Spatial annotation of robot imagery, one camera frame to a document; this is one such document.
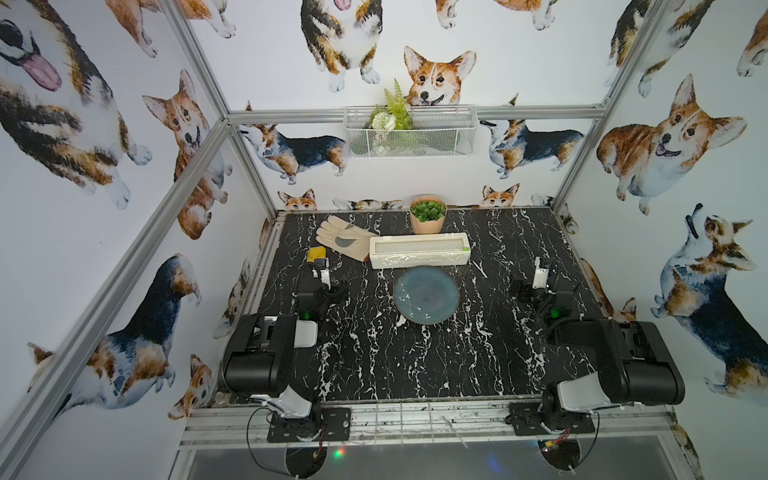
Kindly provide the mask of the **blue-grey ceramic plate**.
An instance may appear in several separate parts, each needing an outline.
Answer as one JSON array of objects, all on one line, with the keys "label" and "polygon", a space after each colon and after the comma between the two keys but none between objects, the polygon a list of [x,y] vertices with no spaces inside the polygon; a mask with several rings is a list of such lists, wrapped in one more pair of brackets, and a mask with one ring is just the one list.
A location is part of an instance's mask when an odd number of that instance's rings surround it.
[{"label": "blue-grey ceramic plate", "polygon": [[400,315],[419,325],[436,325],[450,319],[460,303],[452,277],[431,266],[407,270],[395,282],[393,298]]}]

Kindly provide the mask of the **cream plastic wrap dispenser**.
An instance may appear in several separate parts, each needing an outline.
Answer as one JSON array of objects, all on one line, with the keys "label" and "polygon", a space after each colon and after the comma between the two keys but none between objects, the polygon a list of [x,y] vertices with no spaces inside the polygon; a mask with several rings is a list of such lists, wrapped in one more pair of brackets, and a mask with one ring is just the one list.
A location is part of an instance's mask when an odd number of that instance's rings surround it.
[{"label": "cream plastic wrap dispenser", "polygon": [[374,269],[466,265],[471,257],[465,233],[381,236],[370,240]]}]

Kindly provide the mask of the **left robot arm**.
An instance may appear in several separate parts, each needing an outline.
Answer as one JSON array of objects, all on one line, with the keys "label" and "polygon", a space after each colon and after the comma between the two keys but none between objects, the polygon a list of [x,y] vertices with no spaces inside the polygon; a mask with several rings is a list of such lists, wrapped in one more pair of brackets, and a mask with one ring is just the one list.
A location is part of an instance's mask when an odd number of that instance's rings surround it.
[{"label": "left robot arm", "polygon": [[291,386],[295,351],[314,347],[331,305],[346,294],[334,286],[326,258],[301,265],[288,313],[253,313],[238,320],[219,367],[218,387],[246,400],[256,400],[280,420],[321,422],[320,405]]}]

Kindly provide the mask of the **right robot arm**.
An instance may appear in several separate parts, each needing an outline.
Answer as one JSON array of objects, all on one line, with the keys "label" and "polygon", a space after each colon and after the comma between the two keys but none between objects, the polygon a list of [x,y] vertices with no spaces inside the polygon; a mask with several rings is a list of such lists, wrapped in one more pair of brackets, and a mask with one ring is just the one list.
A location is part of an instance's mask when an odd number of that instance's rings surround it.
[{"label": "right robot arm", "polygon": [[575,291],[556,289],[555,274],[556,263],[538,257],[533,278],[512,275],[509,293],[533,309],[543,341],[586,349],[595,364],[592,373],[548,386],[539,411],[553,416],[635,404],[681,404],[684,380],[658,328],[651,322],[621,323],[575,313],[567,306]]}]

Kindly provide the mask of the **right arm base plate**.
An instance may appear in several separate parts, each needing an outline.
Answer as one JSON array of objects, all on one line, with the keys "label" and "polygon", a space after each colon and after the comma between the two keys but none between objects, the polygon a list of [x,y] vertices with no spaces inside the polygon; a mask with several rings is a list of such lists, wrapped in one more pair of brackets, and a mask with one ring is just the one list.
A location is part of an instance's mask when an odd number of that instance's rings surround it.
[{"label": "right arm base plate", "polygon": [[517,436],[591,434],[596,429],[589,414],[552,410],[542,403],[510,403],[504,422]]}]

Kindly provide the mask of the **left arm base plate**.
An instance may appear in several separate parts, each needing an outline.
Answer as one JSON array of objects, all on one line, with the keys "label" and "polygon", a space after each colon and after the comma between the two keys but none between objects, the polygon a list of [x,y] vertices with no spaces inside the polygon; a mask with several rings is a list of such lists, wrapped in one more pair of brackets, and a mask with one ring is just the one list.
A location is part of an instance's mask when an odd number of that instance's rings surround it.
[{"label": "left arm base plate", "polygon": [[276,418],[270,422],[269,443],[347,441],[352,411],[349,408],[321,408],[302,419]]}]

